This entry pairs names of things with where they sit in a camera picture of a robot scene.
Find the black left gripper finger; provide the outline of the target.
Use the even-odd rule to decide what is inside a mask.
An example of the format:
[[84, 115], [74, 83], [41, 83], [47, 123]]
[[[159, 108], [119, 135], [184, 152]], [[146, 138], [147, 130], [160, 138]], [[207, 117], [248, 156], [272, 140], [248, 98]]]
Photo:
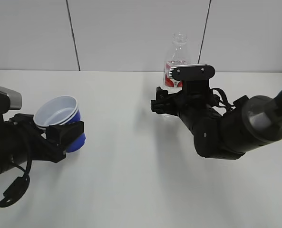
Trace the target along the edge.
[[75, 152], [84, 145], [84, 122], [50, 125], [46, 128], [46, 137], [62, 146], [66, 152]]
[[18, 125], [28, 126], [32, 130], [36, 131], [39, 134], [43, 134], [45, 131], [38, 128], [33, 120], [34, 115], [32, 114], [15, 114], [12, 118], [10, 118], [11, 123], [17, 123]]

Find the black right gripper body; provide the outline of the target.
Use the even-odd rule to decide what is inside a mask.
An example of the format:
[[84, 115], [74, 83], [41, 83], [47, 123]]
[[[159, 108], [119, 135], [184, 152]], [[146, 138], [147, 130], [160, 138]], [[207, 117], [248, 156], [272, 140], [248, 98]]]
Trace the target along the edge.
[[219, 142], [218, 127], [222, 115], [214, 109], [219, 103], [220, 97], [212, 90], [189, 95], [180, 93], [177, 115], [192, 133], [195, 143]]

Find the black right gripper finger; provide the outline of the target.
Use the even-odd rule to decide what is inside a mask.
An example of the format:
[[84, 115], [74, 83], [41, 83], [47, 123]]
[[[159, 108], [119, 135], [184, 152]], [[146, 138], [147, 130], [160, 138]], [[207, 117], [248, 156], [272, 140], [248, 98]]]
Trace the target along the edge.
[[181, 107], [173, 97], [151, 100], [151, 111], [156, 114], [179, 116], [180, 110]]
[[156, 88], [156, 101], [172, 100], [177, 97], [177, 94], [181, 92], [181, 87], [157, 87]]

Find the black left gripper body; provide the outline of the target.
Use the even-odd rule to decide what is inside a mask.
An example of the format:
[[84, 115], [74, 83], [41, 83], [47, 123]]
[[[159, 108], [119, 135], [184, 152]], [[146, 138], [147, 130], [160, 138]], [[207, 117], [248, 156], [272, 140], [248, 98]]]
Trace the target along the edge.
[[66, 158], [66, 150], [28, 126], [11, 123], [2, 124], [2, 163], [22, 164], [32, 161], [58, 163]]

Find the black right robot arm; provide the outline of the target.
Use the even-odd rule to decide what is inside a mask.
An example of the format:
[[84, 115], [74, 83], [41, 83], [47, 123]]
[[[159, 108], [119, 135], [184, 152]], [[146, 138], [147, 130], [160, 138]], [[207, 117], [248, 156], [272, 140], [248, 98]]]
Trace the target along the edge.
[[229, 104], [223, 90], [214, 94], [209, 80], [184, 81], [174, 94], [158, 87], [150, 106], [154, 113], [179, 117], [204, 158], [236, 160], [282, 139], [282, 90], [275, 98], [244, 95]]

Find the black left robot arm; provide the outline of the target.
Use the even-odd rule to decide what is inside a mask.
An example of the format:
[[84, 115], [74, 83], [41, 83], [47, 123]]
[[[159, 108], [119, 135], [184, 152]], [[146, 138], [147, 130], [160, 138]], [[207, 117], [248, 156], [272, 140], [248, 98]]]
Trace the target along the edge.
[[27, 159], [58, 163], [83, 132], [83, 121], [51, 125], [44, 131], [31, 114], [18, 113], [4, 121], [0, 111], [0, 174]]

